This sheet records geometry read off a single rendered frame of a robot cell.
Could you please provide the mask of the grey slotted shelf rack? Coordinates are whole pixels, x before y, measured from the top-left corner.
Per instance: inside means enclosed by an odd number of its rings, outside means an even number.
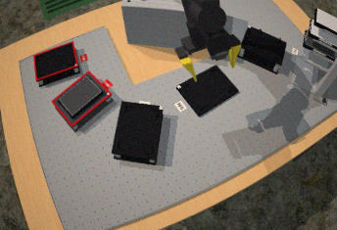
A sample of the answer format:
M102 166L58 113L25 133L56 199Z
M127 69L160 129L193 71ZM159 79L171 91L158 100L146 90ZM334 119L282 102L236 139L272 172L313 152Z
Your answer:
M334 51L334 62L304 48L303 60L296 57L291 84L321 97L337 77L337 50L321 41L313 41Z

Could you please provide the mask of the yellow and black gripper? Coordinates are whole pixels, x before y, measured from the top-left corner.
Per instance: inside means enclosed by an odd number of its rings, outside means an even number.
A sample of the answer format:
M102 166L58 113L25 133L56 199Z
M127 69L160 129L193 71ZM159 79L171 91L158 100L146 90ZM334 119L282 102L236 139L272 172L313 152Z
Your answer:
M239 51L241 49L241 42L234 34L231 34L231 33L228 33L228 38L229 38L229 41L230 41L230 46L232 47L231 49L229 49L228 58L229 58L229 62L231 64L231 66L234 68L236 58L237 58L237 56L239 54ZM188 57L188 54L192 55L192 53L195 53L195 52L198 52L200 50L206 49L206 46L196 48L194 46L194 44L192 43L191 39L190 39L190 35L181 38L181 42L182 42L183 46L175 48L174 49L175 53L176 53L178 59L181 61L182 65L192 74L195 82L197 82L196 74L195 74L192 62ZM231 61L231 59L232 59L232 61Z

